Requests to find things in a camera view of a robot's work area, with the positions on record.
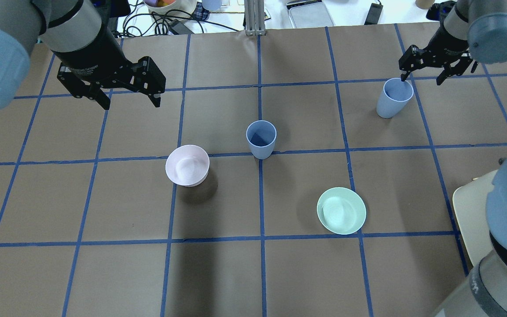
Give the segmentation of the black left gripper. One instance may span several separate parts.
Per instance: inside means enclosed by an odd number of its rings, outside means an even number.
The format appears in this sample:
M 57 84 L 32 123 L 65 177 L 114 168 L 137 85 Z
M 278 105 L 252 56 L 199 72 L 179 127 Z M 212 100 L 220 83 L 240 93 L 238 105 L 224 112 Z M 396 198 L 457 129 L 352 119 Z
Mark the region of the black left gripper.
M 94 100 L 107 111 L 110 98 L 103 90 L 124 88 L 148 96 L 155 108 L 161 106 L 165 75 L 149 56 L 129 61 L 106 26 L 84 48 L 56 56 L 62 62 L 57 79 L 75 98 Z

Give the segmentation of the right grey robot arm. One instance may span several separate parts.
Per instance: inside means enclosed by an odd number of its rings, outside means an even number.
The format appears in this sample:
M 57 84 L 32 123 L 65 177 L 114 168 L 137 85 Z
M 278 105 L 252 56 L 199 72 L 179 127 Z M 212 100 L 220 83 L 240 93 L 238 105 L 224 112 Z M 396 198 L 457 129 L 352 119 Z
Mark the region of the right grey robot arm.
M 433 317 L 507 317 L 507 0 L 429 4 L 400 28 L 469 274 Z

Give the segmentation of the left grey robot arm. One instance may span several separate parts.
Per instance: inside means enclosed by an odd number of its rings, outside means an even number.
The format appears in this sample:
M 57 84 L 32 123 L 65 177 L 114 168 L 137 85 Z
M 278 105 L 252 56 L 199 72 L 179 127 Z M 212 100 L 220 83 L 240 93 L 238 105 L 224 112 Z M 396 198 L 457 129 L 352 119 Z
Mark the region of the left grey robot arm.
M 129 61 L 110 30 L 126 0 L 0 0 L 0 109 L 25 80 L 37 40 L 60 60 L 58 80 L 74 98 L 110 108 L 105 89 L 146 95 L 160 107 L 166 78 L 149 56 Z

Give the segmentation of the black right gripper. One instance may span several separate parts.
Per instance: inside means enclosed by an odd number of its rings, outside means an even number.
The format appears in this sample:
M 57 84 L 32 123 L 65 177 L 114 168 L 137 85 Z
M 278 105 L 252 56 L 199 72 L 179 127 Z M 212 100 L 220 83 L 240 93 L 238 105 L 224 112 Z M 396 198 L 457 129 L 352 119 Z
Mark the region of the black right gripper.
M 412 44 L 400 57 L 400 80 L 405 82 L 412 72 L 428 67 L 442 70 L 435 80 L 438 86 L 448 78 L 463 75 L 470 66 L 473 73 L 478 63 L 473 60 L 468 49 L 466 40 L 449 34 L 444 26 L 440 26 L 424 48 Z

